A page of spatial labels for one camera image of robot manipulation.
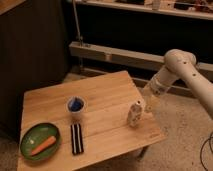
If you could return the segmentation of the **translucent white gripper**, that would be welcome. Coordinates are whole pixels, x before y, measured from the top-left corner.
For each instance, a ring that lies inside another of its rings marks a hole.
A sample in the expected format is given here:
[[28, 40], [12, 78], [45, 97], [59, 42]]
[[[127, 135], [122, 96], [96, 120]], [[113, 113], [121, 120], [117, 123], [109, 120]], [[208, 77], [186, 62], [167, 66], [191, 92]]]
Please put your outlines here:
[[164, 93], [165, 87], [157, 79], [151, 79], [142, 89], [142, 95], [146, 102], [145, 111], [152, 112]]

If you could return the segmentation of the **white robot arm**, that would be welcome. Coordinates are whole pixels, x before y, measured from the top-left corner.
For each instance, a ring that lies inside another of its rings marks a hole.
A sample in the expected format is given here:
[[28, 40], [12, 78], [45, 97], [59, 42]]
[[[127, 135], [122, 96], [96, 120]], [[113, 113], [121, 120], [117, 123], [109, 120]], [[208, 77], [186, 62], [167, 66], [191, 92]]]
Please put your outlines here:
[[196, 57], [190, 52], [172, 49], [164, 55], [164, 64], [143, 88], [146, 112], [151, 112], [157, 99], [181, 79], [213, 120], [213, 83], [196, 68]]

